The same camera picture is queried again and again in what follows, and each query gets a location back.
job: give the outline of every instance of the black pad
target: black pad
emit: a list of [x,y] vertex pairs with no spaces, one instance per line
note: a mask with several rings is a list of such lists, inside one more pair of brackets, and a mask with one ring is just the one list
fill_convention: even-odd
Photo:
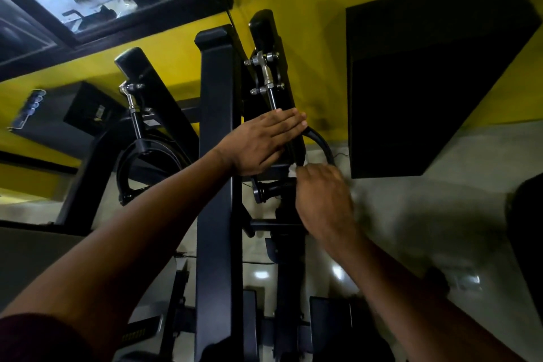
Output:
[[528,0],[346,10],[353,178],[423,174],[540,26]]

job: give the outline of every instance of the person's right hand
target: person's right hand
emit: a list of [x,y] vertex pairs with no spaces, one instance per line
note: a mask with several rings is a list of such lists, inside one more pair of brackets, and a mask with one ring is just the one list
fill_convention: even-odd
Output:
[[296,169],[296,210],[303,225],[334,259],[362,233],[353,216],[349,188],[333,166],[309,164]]

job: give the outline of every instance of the gray floor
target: gray floor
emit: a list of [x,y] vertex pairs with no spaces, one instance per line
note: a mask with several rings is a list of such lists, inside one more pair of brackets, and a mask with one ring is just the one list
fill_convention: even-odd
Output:
[[[507,193],[523,180],[543,172],[543,122],[504,125],[459,132],[421,177],[350,180],[357,218],[369,235],[417,275],[429,266],[442,269],[452,290],[449,299],[485,326],[529,362],[543,355],[543,327],[505,235],[504,205]],[[335,153],[348,153],[339,144]],[[324,155],[310,150],[309,161]],[[336,161],[350,177],[348,157]],[[276,200],[254,203],[251,189],[243,187],[243,201],[253,217],[272,217]],[[58,202],[0,206],[0,219],[43,223],[54,220]],[[119,208],[111,181],[95,226]],[[179,250],[197,256],[195,223]],[[268,262],[264,233],[243,236],[246,261]],[[345,272],[307,237],[306,278],[301,293],[303,313],[309,317],[309,296],[357,293]],[[194,305],[195,261],[186,289]],[[264,313],[275,309],[275,265],[245,264],[244,284],[264,288]],[[405,355],[380,324],[398,361]],[[263,350],[271,361],[271,349]],[[183,334],[175,348],[176,361],[193,360],[193,335]]]

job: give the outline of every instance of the person's left hand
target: person's left hand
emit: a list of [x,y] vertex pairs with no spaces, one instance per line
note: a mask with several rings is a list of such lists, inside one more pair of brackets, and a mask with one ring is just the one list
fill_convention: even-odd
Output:
[[285,144],[305,130],[306,118],[296,108],[269,111],[238,126],[214,150],[235,174],[262,173],[279,159]]

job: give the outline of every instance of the black box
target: black box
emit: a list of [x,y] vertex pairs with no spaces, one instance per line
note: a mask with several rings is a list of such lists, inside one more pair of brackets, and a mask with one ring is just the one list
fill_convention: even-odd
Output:
[[84,159],[94,137],[125,112],[124,106],[94,85],[77,82],[33,91],[13,121],[11,132]]
[[528,0],[348,8],[352,177],[423,174],[540,24]]

